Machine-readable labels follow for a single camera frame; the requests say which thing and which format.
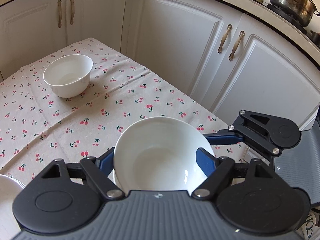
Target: cherry print tablecloth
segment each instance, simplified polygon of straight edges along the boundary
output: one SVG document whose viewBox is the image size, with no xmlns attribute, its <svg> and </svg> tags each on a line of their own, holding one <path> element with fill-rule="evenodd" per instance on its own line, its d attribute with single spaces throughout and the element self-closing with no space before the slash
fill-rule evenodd
<svg viewBox="0 0 320 240">
<path fill-rule="evenodd" d="M 90 84 L 79 96 L 59 98 L 42 76 L 50 62 L 70 54 L 92 58 Z M 130 58 L 92 38 L 74 43 L 0 83 L 0 173 L 27 184 L 55 158 L 78 162 L 102 155 L 130 124 L 151 116 L 183 120 L 201 133 L 227 128 Z M 246 146 L 213 149 L 239 162 Z"/>
</svg>

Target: gray gripper base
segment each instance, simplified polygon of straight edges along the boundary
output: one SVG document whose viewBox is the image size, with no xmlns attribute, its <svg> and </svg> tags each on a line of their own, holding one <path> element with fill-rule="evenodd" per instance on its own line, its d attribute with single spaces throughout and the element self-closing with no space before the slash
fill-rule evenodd
<svg viewBox="0 0 320 240">
<path fill-rule="evenodd" d="M 308 193 L 311 204 L 320 202 L 320 127 L 301 133 L 299 144 L 274 158 L 276 173 L 290 185 Z"/>
<path fill-rule="evenodd" d="M 301 240 L 294 232 L 260 237 L 236 229 L 210 202 L 195 200 L 187 191 L 132 191 L 124 200 L 108 202 L 95 220 L 75 232 L 39 236 L 24 231 L 14 240 Z"/>
</svg>

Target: kitchen cabinet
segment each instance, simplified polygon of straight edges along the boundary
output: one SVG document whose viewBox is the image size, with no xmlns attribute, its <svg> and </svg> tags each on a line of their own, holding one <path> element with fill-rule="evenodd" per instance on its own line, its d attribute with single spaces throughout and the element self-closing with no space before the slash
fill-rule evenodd
<svg viewBox="0 0 320 240">
<path fill-rule="evenodd" d="M 199 83 L 198 77 L 218 70 L 241 14 L 214 0 L 127 0 L 121 53 L 187 95 L 195 87 L 207 90 L 210 82 Z"/>
<path fill-rule="evenodd" d="M 125 0 L 67 0 L 68 45 L 92 37 L 119 51 L 124 6 Z"/>
<path fill-rule="evenodd" d="M 0 72 L 4 79 L 67 45 L 65 0 L 14 0 L 0 7 Z"/>
<path fill-rule="evenodd" d="M 241 31 L 244 37 L 230 61 Z M 244 109 L 289 118 L 301 129 L 312 126 L 320 102 L 319 71 L 287 40 L 246 14 L 211 79 L 199 103 L 227 124 Z"/>
</svg>

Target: white ceramic bowl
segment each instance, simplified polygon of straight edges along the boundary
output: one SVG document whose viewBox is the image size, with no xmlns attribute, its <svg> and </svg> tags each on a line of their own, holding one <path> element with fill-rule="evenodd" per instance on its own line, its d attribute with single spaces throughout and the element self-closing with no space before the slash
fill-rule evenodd
<svg viewBox="0 0 320 240">
<path fill-rule="evenodd" d="M 92 59 L 81 54 L 68 55 L 50 63 L 43 79 L 59 97 L 71 98 L 81 94 L 89 85 Z"/>
<path fill-rule="evenodd" d="M 25 186 L 5 175 L 0 175 L 0 185 L 0 239 L 9 240 L 20 232 L 12 213 L 12 203 Z"/>
<path fill-rule="evenodd" d="M 137 190 L 188 190 L 207 178 L 196 163 L 207 139 L 191 125 L 169 117 L 151 117 L 129 126 L 114 150 L 114 181 L 126 193 Z"/>
</svg>

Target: cabinet handle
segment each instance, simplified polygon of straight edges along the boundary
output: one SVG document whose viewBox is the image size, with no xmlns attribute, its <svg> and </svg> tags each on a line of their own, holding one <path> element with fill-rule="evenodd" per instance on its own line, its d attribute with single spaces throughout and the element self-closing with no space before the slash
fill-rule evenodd
<svg viewBox="0 0 320 240">
<path fill-rule="evenodd" d="M 59 23 L 58 23 L 58 28 L 61 28 L 61 20 L 62 20 L 61 0 L 58 0 L 58 9 L 59 9 Z"/>
<path fill-rule="evenodd" d="M 232 30 L 232 25 L 229 24 L 228 27 L 227 27 L 227 31 L 226 33 L 222 36 L 222 39 L 221 39 L 221 42 L 220 42 L 220 47 L 218 49 L 218 53 L 220 54 L 222 52 L 222 47 L 223 47 L 223 44 L 224 42 L 226 41 L 227 37 L 228 37 L 228 34 L 229 32 Z"/>
<path fill-rule="evenodd" d="M 233 56 L 234 56 L 236 50 L 238 49 L 238 46 L 239 46 L 239 44 L 240 44 L 240 41 L 241 41 L 241 39 L 242 39 L 243 37 L 244 37 L 244 31 L 240 31 L 239 38 L 238 38 L 238 40 L 236 41 L 236 43 L 233 45 L 232 52 L 231 52 L 231 54 L 230 54 L 230 56 L 229 56 L 229 60 L 230 60 L 230 61 L 233 60 Z"/>
<path fill-rule="evenodd" d="M 75 5 L 74 0 L 70 0 L 71 3 L 71 19 L 70 19 L 70 25 L 73 25 L 73 18 L 75 16 Z"/>
</svg>

